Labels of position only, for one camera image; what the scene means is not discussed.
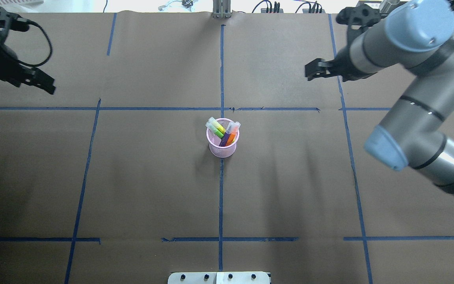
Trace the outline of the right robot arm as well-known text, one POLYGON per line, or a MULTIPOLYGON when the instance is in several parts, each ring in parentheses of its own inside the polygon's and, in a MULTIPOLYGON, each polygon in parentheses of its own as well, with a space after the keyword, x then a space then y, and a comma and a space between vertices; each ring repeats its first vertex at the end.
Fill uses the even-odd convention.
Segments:
POLYGON ((454 11, 447 0, 411 0, 389 14, 368 5, 344 8, 346 46, 334 59, 305 65, 306 79, 366 79, 401 65, 415 76, 364 149, 394 171, 414 169, 454 196, 454 140, 439 131, 454 111, 454 11))

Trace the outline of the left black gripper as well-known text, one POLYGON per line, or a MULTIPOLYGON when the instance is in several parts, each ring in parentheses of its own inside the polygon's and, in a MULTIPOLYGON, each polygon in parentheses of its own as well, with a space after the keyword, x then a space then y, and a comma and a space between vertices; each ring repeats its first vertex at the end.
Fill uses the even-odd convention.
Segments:
POLYGON ((15 60, 11 59, 0 48, 0 80, 8 82, 17 88, 20 85, 35 86, 44 90, 50 95, 54 95, 56 87, 55 79, 37 67, 25 68, 15 60))

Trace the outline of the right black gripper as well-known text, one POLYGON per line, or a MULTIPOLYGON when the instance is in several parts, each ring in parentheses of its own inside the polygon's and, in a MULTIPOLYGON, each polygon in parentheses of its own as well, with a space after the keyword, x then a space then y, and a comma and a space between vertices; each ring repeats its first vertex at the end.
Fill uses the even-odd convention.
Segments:
POLYGON ((354 64, 350 56, 350 48, 342 48, 333 60, 314 59, 305 65, 307 81, 318 78, 342 77, 343 82, 363 79, 363 72, 354 64))

